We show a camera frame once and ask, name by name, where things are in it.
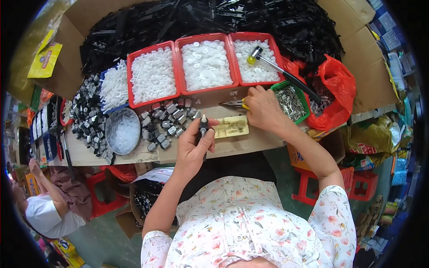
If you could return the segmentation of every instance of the white blouse with pink flowers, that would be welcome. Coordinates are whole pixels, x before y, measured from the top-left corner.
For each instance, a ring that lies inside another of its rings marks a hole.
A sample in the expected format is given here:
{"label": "white blouse with pink flowers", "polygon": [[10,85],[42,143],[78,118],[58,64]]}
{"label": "white blouse with pink flowers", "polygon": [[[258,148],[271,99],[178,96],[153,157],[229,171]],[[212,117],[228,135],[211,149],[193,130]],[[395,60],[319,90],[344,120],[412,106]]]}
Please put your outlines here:
{"label": "white blouse with pink flowers", "polygon": [[228,176],[179,204],[173,239],[143,239],[142,267],[226,267],[261,256],[278,267],[352,267],[356,230],[346,192],[320,192],[308,221],[285,211],[273,182]]}

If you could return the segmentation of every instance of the red plastic tray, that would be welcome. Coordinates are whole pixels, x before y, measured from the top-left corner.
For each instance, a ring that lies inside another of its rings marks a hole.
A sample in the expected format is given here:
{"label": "red plastic tray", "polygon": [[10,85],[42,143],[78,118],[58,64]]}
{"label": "red plastic tray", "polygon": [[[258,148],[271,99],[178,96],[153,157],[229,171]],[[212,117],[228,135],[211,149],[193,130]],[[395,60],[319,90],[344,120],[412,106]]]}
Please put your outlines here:
{"label": "red plastic tray", "polygon": [[[133,72],[131,71],[131,65],[133,64],[133,61],[135,58],[140,57],[142,54],[146,54],[146,53],[150,53],[153,50],[157,50],[159,48],[165,49],[166,47],[170,47],[171,48],[171,52],[172,52],[172,56],[173,56],[173,72],[174,72],[174,79],[176,81],[176,94],[171,95],[171,96],[166,96],[166,97],[162,97],[159,99],[153,99],[147,102],[142,102],[139,104],[134,104],[134,94],[133,94],[133,84],[130,82],[131,78],[133,78]],[[166,41],[163,43],[159,43],[156,45],[151,45],[150,47],[147,48],[143,48],[140,49],[136,52],[133,52],[131,54],[128,55],[127,57],[127,79],[128,79],[128,100],[130,102],[130,107],[131,108],[137,108],[143,105],[147,105],[147,104],[151,104],[151,103],[155,103],[155,102],[160,102],[166,99],[173,99],[173,98],[177,98],[178,96],[180,96],[180,89],[179,89],[179,83],[178,81],[181,78],[181,75],[179,73],[179,66],[181,65],[181,62],[179,63],[178,59],[177,59],[177,55],[176,55],[176,49],[175,49],[175,45],[173,41]]]}
{"label": "red plastic tray", "polygon": [[64,107],[66,106],[66,101],[67,101],[66,99],[63,99],[63,102],[61,103],[61,106],[60,106],[60,122],[61,122],[61,125],[63,126],[70,125],[71,123],[74,122],[73,119],[69,119],[67,123],[65,123],[63,120],[63,110],[64,110]]}
{"label": "red plastic tray", "polygon": [[241,78],[240,67],[239,67],[239,64],[238,64],[238,61],[236,58],[236,54],[235,54],[235,49],[234,49],[234,42],[237,39],[241,40],[241,41],[255,41],[255,40],[265,41],[266,39],[268,39],[268,45],[269,45],[270,49],[274,51],[274,57],[275,57],[275,61],[276,61],[277,65],[279,65],[280,67],[283,67],[283,61],[281,58],[280,51],[278,49],[277,44],[275,43],[274,38],[271,36],[271,34],[269,34],[269,33],[254,33],[254,32],[237,32],[237,33],[230,33],[228,35],[228,38],[231,42],[232,50],[234,52],[234,58],[235,58],[234,62],[236,64],[236,69],[238,70],[238,77],[240,79],[239,83],[241,86],[253,87],[253,86],[257,86],[257,85],[276,84],[276,83],[279,83],[279,82],[285,80],[283,74],[281,74],[279,72],[277,72],[277,73],[278,73],[278,76],[280,76],[280,81],[245,83],[245,82],[243,82],[243,80]]}
{"label": "red plastic tray", "polygon": [[[196,91],[188,91],[186,89],[186,81],[185,81],[185,75],[183,70],[183,59],[182,59],[182,47],[187,44],[192,44],[194,42],[202,42],[202,41],[215,41],[220,40],[225,42],[225,50],[227,51],[227,59],[230,63],[230,75],[231,80],[233,83],[231,85],[226,86],[220,86],[220,87],[210,87],[205,88],[201,90]],[[180,72],[180,80],[176,80],[176,86],[180,88],[183,95],[191,95],[195,93],[200,92],[206,92],[206,91],[212,91],[212,90],[218,90],[218,89],[224,89],[224,88],[232,88],[239,86],[239,72],[238,69],[236,69],[236,66],[238,66],[236,62],[236,57],[234,53],[234,48],[231,46],[231,42],[228,40],[228,36],[224,33],[207,33],[207,34],[200,34],[200,35],[194,35],[194,36],[188,36],[188,37],[182,37],[175,41],[176,45],[176,54],[177,58],[179,60],[179,72]]]}

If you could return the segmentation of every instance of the blue plastic tray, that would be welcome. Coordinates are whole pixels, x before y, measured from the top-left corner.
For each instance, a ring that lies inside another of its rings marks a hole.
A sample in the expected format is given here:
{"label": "blue plastic tray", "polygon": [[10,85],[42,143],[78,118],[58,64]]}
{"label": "blue plastic tray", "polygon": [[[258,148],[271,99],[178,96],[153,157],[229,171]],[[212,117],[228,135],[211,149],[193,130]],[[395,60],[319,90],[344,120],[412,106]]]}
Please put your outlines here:
{"label": "blue plastic tray", "polygon": [[[50,157],[48,152],[48,142],[51,145],[52,157]],[[54,160],[57,156],[57,138],[55,138],[55,136],[50,133],[45,133],[43,135],[43,146],[45,147],[46,161]]]}
{"label": "blue plastic tray", "polygon": [[[115,66],[113,66],[112,68],[116,68],[116,69],[118,69],[118,64],[116,64]],[[106,74],[106,72],[107,72],[107,70],[105,70],[105,71],[102,71],[101,72],[101,74],[100,74],[100,80],[104,80],[104,75]],[[121,109],[121,108],[123,108],[123,107],[128,107],[128,106],[130,106],[130,103],[129,102],[127,102],[127,103],[125,103],[125,104],[123,104],[123,105],[121,105],[121,106],[119,106],[119,107],[116,107],[116,108],[113,108],[113,109],[110,109],[110,110],[108,110],[108,111],[104,111],[103,112],[103,114],[110,114],[111,112],[114,112],[114,111],[116,111],[116,110],[119,110],[119,109]]]}

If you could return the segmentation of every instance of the pile of black plastic pieces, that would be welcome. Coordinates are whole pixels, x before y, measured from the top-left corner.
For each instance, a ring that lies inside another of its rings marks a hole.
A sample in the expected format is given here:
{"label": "pile of black plastic pieces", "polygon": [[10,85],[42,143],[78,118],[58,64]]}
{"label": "pile of black plastic pieces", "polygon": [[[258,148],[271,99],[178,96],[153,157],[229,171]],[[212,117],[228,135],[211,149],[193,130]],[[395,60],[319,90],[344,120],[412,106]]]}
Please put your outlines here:
{"label": "pile of black plastic pieces", "polygon": [[128,53],[180,37],[237,31],[271,34],[283,56],[314,72],[344,52],[335,22],[314,0],[162,0],[109,13],[80,47],[82,72],[100,73]]}
{"label": "pile of black plastic pieces", "polygon": [[[161,193],[164,184],[157,181],[142,179],[135,182],[136,191],[134,193],[134,204],[140,209],[140,219],[144,219],[151,207],[154,205]],[[177,218],[174,218],[173,225],[177,226]]]}

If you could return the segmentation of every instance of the woman's arm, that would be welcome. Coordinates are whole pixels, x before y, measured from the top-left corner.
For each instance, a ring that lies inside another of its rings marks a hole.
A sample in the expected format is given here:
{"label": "woman's arm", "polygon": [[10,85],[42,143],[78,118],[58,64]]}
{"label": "woman's arm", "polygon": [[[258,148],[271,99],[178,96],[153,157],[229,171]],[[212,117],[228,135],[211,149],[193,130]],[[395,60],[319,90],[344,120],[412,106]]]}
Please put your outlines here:
{"label": "woman's arm", "polygon": [[250,111],[247,113],[249,123],[270,131],[297,148],[319,178],[319,189],[329,185],[344,188],[341,172],[332,156],[317,142],[305,134],[282,110],[272,90],[261,86],[249,88],[245,103]]}
{"label": "woman's arm", "polygon": [[[219,121],[209,118],[210,126],[216,126]],[[177,149],[177,162],[173,174],[165,183],[155,204],[146,216],[142,230],[142,238],[151,231],[162,231],[169,234],[171,223],[176,214],[177,204],[186,184],[201,168],[204,154],[207,150],[215,151],[215,132],[209,129],[205,136],[195,146],[195,136],[198,133],[199,119],[196,119],[180,136]]]}
{"label": "woman's arm", "polygon": [[43,186],[43,184],[40,182],[40,177],[39,176],[34,176],[34,178],[36,179],[37,182],[37,186],[39,186],[40,189],[40,193],[47,193],[48,190]]}
{"label": "woman's arm", "polygon": [[30,159],[28,167],[30,168],[31,173],[33,173],[34,177],[36,178],[37,183],[39,183],[49,192],[49,196],[54,202],[55,209],[62,218],[69,210],[69,205],[58,192],[58,190],[54,187],[54,185],[43,174],[42,170],[40,169],[39,163],[34,158]]}

